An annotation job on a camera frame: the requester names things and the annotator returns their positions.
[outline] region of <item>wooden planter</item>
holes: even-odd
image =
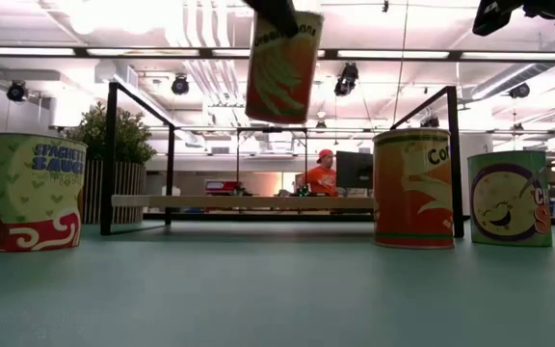
[[[101,160],[87,162],[81,213],[83,224],[100,223],[103,166],[104,162]],[[117,162],[113,179],[116,195],[143,195],[145,193],[146,169],[143,165]],[[113,211],[113,224],[137,224],[142,220],[142,207],[115,207]]]

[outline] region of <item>orange shirt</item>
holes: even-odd
[[[307,183],[312,193],[327,193],[336,197],[335,170],[318,166],[307,172]]]

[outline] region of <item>orange can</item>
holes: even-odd
[[[393,130],[374,138],[375,242],[453,247],[449,132]]]
[[[323,17],[309,12],[294,15],[299,34],[292,39],[263,18],[255,19],[246,96],[246,115],[251,119],[283,124],[307,121]]]

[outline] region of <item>potted plant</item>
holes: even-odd
[[[117,109],[115,146],[115,194],[142,195],[145,193],[145,162],[156,154],[146,141],[151,137],[142,122],[143,113],[132,113]],[[85,169],[85,188],[81,215],[83,223],[100,222],[100,185],[102,183],[103,160],[105,158],[106,107],[98,102],[89,112],[83,114],[80,124],[66,131],[70,140],[85,143],[87,162]],[[116,207],[114,224],[135,224],[143,219],[141,207]]]

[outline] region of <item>purple circle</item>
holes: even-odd
[[[532,226],[529,227],[527,230],[516,235],[498,235],[498,234],[489,232],[484,227],[482,227],[481,224],[479,224],[477,215],[474,213],[473,197],[474,197],[474,191],[477,188],[477,184],[479,184],[479,181],[481,181],[483,177],[487,176],[488,174],[499,173],[499,172],[519,174],[520,176],[526,178],[526,180],[532,177],[532,172],[530,172],[530,170],[515,164],[507,164],[507,163],[496,164],[482,169],[479,173],[477,173],[477,175],[472,180],[472,188],[470,189],[470,218],[472,219],[472,222],[474,222],[475,226],[481,231],[481,233],[486,235],[490,239],[494,239],[498,241],[521,241],[521,240],[527,239],[533,236],[537,232],[535,228],[535,224],[532,224]],[[541,183],[538,180],[535,180],[532,183],[532,185],[535,188],[541,188]]]

